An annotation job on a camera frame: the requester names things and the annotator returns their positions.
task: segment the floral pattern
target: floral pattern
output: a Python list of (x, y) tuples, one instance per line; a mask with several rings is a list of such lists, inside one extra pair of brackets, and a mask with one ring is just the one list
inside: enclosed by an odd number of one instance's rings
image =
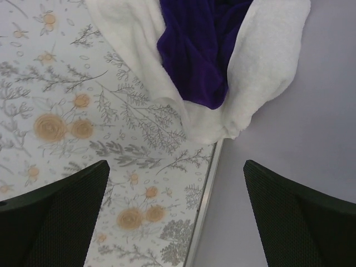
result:
[(84, 0), (5, 0), (0, 15), (0, 201), (105, 159), (85, 267), (182, 267), (213, 146), (149, 101)]

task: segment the folded towel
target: folded towel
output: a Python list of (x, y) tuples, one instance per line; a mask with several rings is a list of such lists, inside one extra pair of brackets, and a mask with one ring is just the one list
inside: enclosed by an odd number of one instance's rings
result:
[(159, 0), (86, 0), (104, 38), (145, 85), (153, 101), (181, 115), (191, 141), (235, 138), (252, 115), (292, 82), (310, 0), (254, 0), (228, 65), (229, 92), (215, 110), (184, 101), (162, 67), (157, 42), (165, 31)]
[(157, 48), (183, 100), (210, 109), (228, 92), (227, 69), (253, 0), (160, 0), (166, 30)]

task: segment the gray floor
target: gray floor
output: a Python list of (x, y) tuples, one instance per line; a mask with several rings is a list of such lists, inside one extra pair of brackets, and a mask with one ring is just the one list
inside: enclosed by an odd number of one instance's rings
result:
[(247, 159), (356, 202), (356, 1), (311, 3), (295, 81), (225, 141), (196, 267), (267, 266), (243, 177)]

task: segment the white towel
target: white towel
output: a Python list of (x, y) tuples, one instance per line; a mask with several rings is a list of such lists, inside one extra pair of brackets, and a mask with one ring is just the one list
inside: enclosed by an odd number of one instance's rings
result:
[(150, 93), (181, 115), (189, 140), (213, 144), (236, 138), (252, 115), (292, 82), (310, 0), (254, 0), (228, 66), (229, 93), (210, 110), (184, 101), (161, 65), (157, 42), (165, 30), (159, 0), (86, 0), (102, 35)]

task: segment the purple cloth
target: purple cloth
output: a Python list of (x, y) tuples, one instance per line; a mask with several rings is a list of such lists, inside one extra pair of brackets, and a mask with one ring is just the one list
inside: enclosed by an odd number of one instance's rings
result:
[(236, 37), (253, 0), (160, 0), (166, 30), (157, 43), (181, 97), (210, 109), (223, 104)]

